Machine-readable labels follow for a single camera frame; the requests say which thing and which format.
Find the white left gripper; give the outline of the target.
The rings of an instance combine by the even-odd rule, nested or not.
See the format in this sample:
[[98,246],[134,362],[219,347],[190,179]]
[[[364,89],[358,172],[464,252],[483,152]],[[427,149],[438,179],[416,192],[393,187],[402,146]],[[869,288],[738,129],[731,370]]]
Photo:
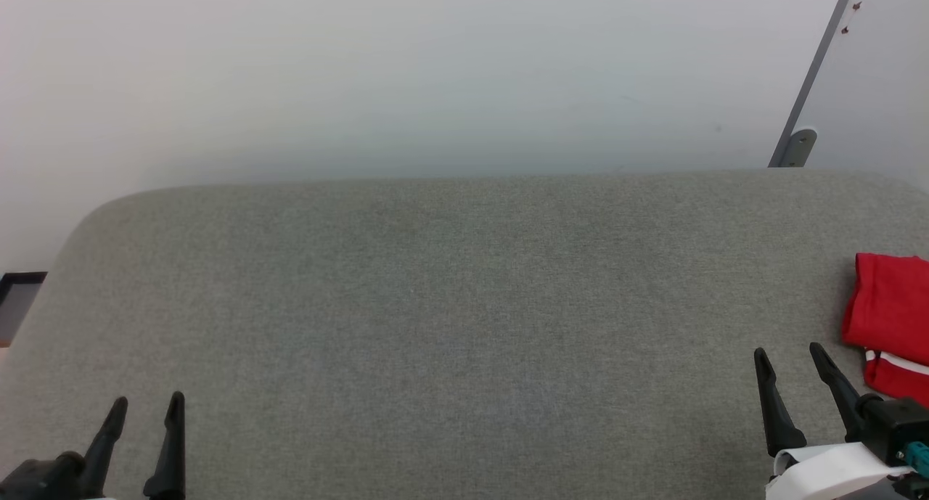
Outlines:
[[[53,460],[27,459],[1,481],[2,499],[105,498],[104,486],[114,446],[128,411],[127,397],[116,398],[84,458],[64,451]],[[143,487],[148,499],[186,499],[185,396],[172,394],[165,415],[165,438],[154,473]]]

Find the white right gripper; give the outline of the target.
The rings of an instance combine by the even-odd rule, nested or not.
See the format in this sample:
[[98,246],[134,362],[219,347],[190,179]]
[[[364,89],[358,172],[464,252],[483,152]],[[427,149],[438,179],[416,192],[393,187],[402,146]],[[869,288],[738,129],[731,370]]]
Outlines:
[[846,443],[806,447],[806,436],[794,425],[781,398],[769,356],[763,348],[757,348],[753,360],[764,438],[767,453],[775,457],[773,479],[764,487],[764,497],[840,499],[866,490],[881,480],[915,474],[915,470],[905,464],[886,464],[859,443],[864,420],[856,407],[861,396],[822,344],[810,343],[809,352],[820,380],[832,392],[846,430]]

